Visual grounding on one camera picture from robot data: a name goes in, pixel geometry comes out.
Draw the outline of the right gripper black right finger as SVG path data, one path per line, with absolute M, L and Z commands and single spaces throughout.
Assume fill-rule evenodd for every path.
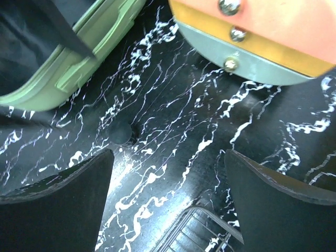
M 245 251 L 335 251 L 335 192 L 227 150 L 225 168 Z

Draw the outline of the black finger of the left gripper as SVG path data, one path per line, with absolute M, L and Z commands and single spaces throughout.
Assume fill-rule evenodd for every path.
M 53 1 L 39 1 L 39 8 L 46 14 L 60 36 L 60 44 L 78 53 L 83 58 L 96 59 L 92 50 L 77 36 Z

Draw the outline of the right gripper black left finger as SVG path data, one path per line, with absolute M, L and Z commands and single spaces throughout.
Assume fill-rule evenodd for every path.
M 1 196 L 1 251 L 94 251 L 114 154 L 105 149 Z

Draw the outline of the green hard-shell suitcase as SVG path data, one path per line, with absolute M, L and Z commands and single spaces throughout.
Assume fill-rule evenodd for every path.
M 39 1 L 1 1 L 1 106 L 47 111 L 99 68 L 145 1 L 53 1 L 96 59 L 61 45 Z

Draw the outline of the white cylindrical drawer cabinet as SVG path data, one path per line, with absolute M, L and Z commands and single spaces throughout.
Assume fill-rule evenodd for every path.
M 169 1 L 186 41 L 225 72 L 305 83 L 335 68 L 335 1 Z

